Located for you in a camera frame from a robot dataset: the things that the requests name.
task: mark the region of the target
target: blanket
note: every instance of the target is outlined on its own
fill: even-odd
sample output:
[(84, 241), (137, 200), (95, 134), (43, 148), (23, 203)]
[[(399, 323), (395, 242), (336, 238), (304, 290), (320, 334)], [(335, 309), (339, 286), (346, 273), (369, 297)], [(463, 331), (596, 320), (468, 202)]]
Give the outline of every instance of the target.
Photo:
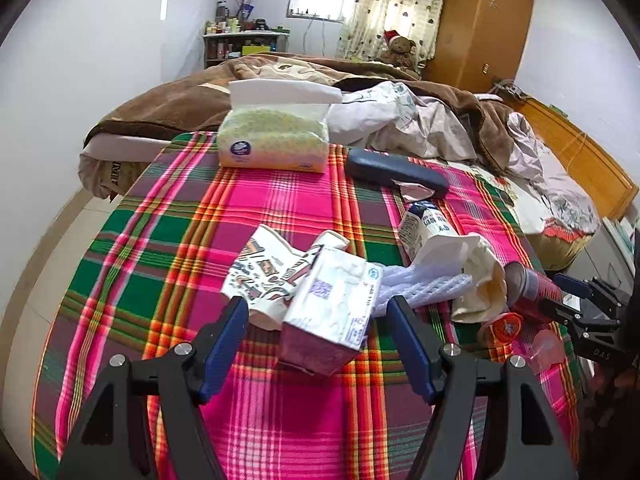
[[(407, 263), (397, 234), (406, 204), (393, 190), (348, 178), (347, 154), (331, 145), (327, 172), (311, 174), (219, 168), (211, 133), (182, 134), (162, 151), (92, 242), (50, 330), (33, 413), (41, 480), (55, 478), (82, 400), (110, 356), (160, 356), (216, 319), (226, 271), (261, 222), (301, 250), (332, 229), (350, 241), (351, 253)], [(448, 179), (438, 205), (460, 234), (487, 238), (503, 264), (540, 268), (495, 188), (418, 163)], [(480, 351), (478, 326), (452, 323), (447, 303), (419, 312), (443, 341), (478, 355), (503, 361), (522, 351), (521, 340)], [(553, 327), (567, 359), (540, 381), (577, 458), (578, 368), (564, 328)], [(373, 322), (364, 351), (329, 378), (279, 365), (278, 338), (250, 327), (222, 391), (202, 408), (229, 478), (405, 478), (431, 409), (413, 393), (385, 319)], [(148, 412), (160, 476), (171, 478), (156, 398), (148, 399)], [(486, 401), (477, 399), (461, 480), (474, 476), (485, 415)]]
[(504, 104), (496, 101), (481, 104), (470, 92), (417, 81), (383, 63), (276, 53), (228, 60), (153, 88), (104, 117), (89, 132), (84, 145), (103, 132), (162, 140), (171, 140), (183, 132), (215, 132), (230, 110), (228, 83), (256, 77), (303, 79), (348, 92), (369, 89), (384, 80), (401, 81), (417, 96), (437, 98), (457, 117), (465, 118), (476, 152), (495, 174), (504, 174), (508, 166), (513, 139), (505, 128), (508, 107)]

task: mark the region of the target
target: purple qr code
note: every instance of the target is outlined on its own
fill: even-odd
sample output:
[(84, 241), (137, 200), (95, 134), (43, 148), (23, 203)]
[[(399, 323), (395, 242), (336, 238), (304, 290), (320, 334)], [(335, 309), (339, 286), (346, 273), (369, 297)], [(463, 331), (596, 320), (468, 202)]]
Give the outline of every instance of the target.
[(322, 298), (323, 300), (329, 299), (329, 294), (331, 294), (331, 289), (333, 285), (331, 283), (323, 282), (322, 280), (315, 279), (311, 284), (311, 292), (314, 296), (318, 298)]

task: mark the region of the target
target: brown blanket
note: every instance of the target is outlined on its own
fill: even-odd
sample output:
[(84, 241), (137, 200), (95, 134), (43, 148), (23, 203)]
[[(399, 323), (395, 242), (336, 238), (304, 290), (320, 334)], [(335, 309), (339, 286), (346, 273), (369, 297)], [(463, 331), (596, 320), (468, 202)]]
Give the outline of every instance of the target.
[(494, 173), (504, 173), (513, 149), (513, 139), (504, 126), (511, 109), (499, 102), (481, 104), (470, 92), (417, 81), (382, 63), (280, 53), (228, 60), (184, 79), (157, 86), (103, 118), (89, 132), (84, 145), (103, 132), (162, 140), (171, 140), (184, 132), (215, 132), (230, 110), (228, 83), (251, 78), (308, 80), (344, 91), (371, 88), (383, 80), (399, 81), (416, 95), (440, 99), (457, 117), (466, 116), (476, 152)]

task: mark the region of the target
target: yellow tissue package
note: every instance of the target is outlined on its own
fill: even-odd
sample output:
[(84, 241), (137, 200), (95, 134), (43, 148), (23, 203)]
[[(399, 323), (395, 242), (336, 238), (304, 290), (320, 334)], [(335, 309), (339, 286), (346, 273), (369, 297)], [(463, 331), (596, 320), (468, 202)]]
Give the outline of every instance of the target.
[[(330, 103), (322, 101), (342, 102), (337, 89), (307, 81), (260, 79), (233, 82), (229, 89), (232, 110), (217, 137), (221, 166), (324, 173), (329, 155), (324, 118)], [(250, 95), (235, 99), (238, 91)]]

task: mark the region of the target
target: bolt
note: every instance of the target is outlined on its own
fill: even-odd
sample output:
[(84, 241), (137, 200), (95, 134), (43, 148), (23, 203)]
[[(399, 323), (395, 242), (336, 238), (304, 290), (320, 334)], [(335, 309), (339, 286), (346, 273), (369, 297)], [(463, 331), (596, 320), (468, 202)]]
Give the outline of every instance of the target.
[(109, 359), (109, 364), (113, 367), (122, 366), (124, 364), (124, 361), (126, 360), (127, 358), (124, 357), (124, 355), (116, 354), (111, 356), (111, 359)]
[(524, 365), (527, 364), (524, 357), (522, 357), (521, 355), (512, 355), (511, 357), (509, 357), (509, 362), (516, 368), (524, 368)]
[(178, 355), (189, 355), (191, 353), (191, 350), (193, 350), (193, 346), (191, 346), (189, 343), (180, 343), (174, 348), (174, 352)]
[(462, 350), (455, 343), (447, 343), (442, 347), (442, 351), (449, 357), (455, 357), (462, 353)]

